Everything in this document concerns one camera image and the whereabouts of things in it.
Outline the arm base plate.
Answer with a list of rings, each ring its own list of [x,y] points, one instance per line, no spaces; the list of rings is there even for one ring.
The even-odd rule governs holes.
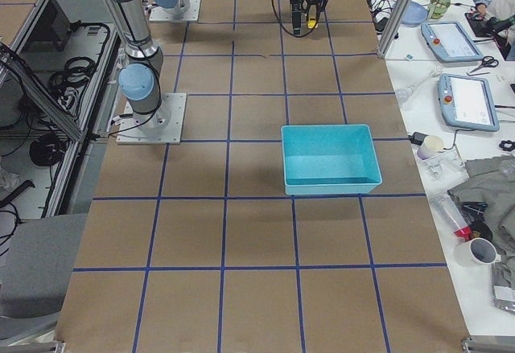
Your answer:
[[[160,108],[145,124],[147,117],[135,115],[122,119],[121,133],[116,133],[117,143],[122,145],[179,144],[181,142],[183,119],[187,103],[184,92],[162,94]]]
[[[151,23],[197,22],[201,0],[154,0],[150,9]]]

